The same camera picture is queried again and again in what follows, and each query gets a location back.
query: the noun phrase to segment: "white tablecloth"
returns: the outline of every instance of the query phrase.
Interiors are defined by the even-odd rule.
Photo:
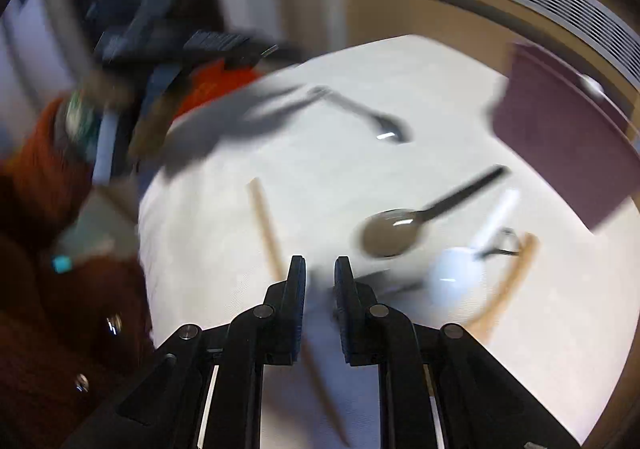
[[[457,51],[405,36],[316,58],[188,114],[172,130],[165,167],[140,209],[155,343],[181,324],[213,327],[262,302],[271,274],[246,190],[254,177],[284,259],[303,255],[319,288],[332,284],[338,255],[350,257],[356,275],[387,268],[401,277],[423,275],[437,252],[468,243],[505,187],[517,187],[522,197],[508,225],[534,233],[542,246],[487,348],[584,441],[638,321],[640,214],[625,201],[589,232],[491,133],[488,111],[505,83]],[[296,104],[316,85],[404,119],[413,141],[376,140],[371,122],[327,102]],[[419,208],[494,164],[508,166],[510,177],[433,222],[407,255],[378,261],[358,248],[368,216]],[[310,294],[305,337],[354,447],[376,447],[376,370],[344,364],[325,293]],[[423,312],[412,309],[410,316],[428,322]],[[269,368],[264,390],[263,447],[339,447],[304,368]]]

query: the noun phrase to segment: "teal object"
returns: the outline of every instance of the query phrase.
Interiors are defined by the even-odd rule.
[[[55,270],[59,274],[68,272],[74,266],[71,258],[68,257],[68,255],[57,255],[53,258],[51,264],[53,265],[53,270]]]

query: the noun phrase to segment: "person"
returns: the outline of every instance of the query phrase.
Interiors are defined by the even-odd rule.
[[[3,448],[8,440],[59,447],[154,350],[137,260],[96,257],[62,273],[52,266],[52,246],[92,188],[98,120],[76,90],[50,103],[1,166]]]

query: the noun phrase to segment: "black machine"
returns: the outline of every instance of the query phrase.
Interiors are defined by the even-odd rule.
[[[62,449],[194,449],[212,375],[203,449],[260,446],[264,365],[292,365],[302,334],[305,260],[230,324],[179,328]],[[378,365],[383,449],[577,449],[578,442],[456,324],[411,323],[335,262],[345,360]]]

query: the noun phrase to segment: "wooden handle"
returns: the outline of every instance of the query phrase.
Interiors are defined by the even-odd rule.
[[[260,180],[254,178],[249,182],[248,189],[254,205],[255,216],[258,219],[258,225],[260,225],[262,241],[264,241],[264,246],[267,249],[271,275],[273,276],[273,280],[276,282],[284,281],[284,279],[286,279],[286,272],[280,257],[280,248],[276,241],[275,234],[273,233],[273,228],[271,227],[271,219],[269,217],[269,212],[267,211],[267,204],[264,199]],[[300,345],[300,356],[302,363],[308,371],[309,378],[311,379],[311,385],[318,397],[318,400],[320,401],[320,404],[322,405],[322,408],[324,409],[325,415],[340,438],[340,441],[345,446],[351,447],[346,429],[342,423],[342,418],[340,417],[338,409],[331,400],[331,396],[322,381],[322,376],[313,357],[311,347],[304,338]]]
[[[520,248],[520,254],[513,260],[505,280],[500,285],[496,296],[491,300],[479,317],[473,318],[465,325],[468,331],[479,342],[487,342],[500,316],[508,307],[511,299],[529,271],[540,241],[536,236],[526,233]]]

